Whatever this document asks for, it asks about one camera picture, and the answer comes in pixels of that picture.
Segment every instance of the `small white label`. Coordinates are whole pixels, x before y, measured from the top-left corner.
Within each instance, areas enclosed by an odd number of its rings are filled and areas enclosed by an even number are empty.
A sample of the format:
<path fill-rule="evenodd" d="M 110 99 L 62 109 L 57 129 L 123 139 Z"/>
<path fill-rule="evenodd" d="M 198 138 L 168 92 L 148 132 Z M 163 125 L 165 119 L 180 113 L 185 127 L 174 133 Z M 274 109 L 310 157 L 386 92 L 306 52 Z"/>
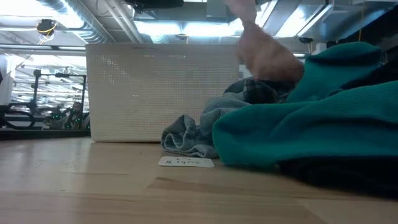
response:
<path fill-rule="evenodd" d="M 164 156 L 160 159 L 160 166 L 185 166 L 185 167 L 214 167 L 211 159 Z"/>

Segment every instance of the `wooden table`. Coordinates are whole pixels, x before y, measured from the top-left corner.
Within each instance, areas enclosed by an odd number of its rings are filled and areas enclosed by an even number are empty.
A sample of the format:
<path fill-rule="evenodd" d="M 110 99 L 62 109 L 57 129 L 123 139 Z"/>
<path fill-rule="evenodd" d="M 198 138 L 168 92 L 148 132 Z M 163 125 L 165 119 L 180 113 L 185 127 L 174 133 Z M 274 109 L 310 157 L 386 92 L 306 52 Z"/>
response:
<path fill-rule="evenodd" d="M 158 144 L 0 142 L 0 223 L 398 223 L 398 203 L 224 167 L 160 167 Z"/>

